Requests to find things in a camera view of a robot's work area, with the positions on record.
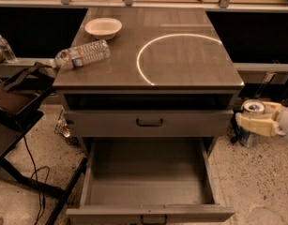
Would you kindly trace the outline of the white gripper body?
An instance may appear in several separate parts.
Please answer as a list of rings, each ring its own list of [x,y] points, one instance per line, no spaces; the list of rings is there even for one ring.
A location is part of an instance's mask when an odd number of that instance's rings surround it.
[[[278,134],[288,142],[288,107],[284,108],[277,116],[277,122],[279,123]]]

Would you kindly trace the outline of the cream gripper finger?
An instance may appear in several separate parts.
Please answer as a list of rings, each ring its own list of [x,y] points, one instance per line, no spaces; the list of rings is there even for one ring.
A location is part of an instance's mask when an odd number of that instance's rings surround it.
[[[278,102],[265,102],[264,116],[265,118],[277,120],[284,109],[285,107]]]
[[[238,112],[235,119],[241,128],[265,137],[273,137],[279,131],[279,123],[273,119],[265,118],[264,115],[256,116]]]

